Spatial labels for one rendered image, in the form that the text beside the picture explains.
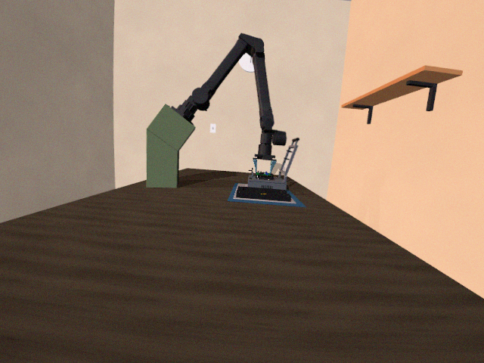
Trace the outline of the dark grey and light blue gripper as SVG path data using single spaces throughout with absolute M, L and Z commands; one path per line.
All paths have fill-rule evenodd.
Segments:
M 267 146 L 265 146 L 265 144 L 260 144 L 259 154 L 255 154 L 255 156 L 257 157 L 257 158 L 253 158 L 255 170 L 257 170 L 257 159 L 270 160 L 272 164 L 272 167 L 270 165 L 270 175 L 271 175 L 271 171 L 277 162 L 277 160 L 272 159 L 272 158 L 275 158 L 275 156 L 271 155 L 271 144 L 267 144 Z

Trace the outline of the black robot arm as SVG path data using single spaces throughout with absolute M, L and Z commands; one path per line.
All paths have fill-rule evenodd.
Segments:
M 252 47 L 249 45 L 251 45 Z M 209 99 L 211 99 L 212 96 L 216 93 L 217 88 L 222 84 L 226 76 L 231 72 L 236 63 L 241 59 L 244 54 L 248 54 L 252 57 L 254 67 L 256 90 L 259 102 L 259 122 L 260 128 L 262 130 L 260 144 L 265 144 L 265 146 L 267 146 L 267 144 L 272 143 L 273 145 L 285 146 L 287 142 L 286 132 L 272 129 L 275 121 L 272 114 L 268 91 L 268 80 L 265 68 L 264 42 L 261 38 L 256 38 L 241 33 L 234 47 L 229 51 L 227 56 L 216 68 L 214 73 L 205 82 L 205 84 L 203 84 L 201 88 L 196 88 L 195 90 L 193 90 L 192 97 L 190 95 L 183 104 L 180 104 L 177 107 L 177 109 L 173 106 L 171 106 L 171 108 L 193 125 L 191 120 L 195 117 L 194 112 L 196 113 L 197 110 L 207 111 L 207 109 L 209 108 Z M 272 133 L 275 134 L 272 135 Z

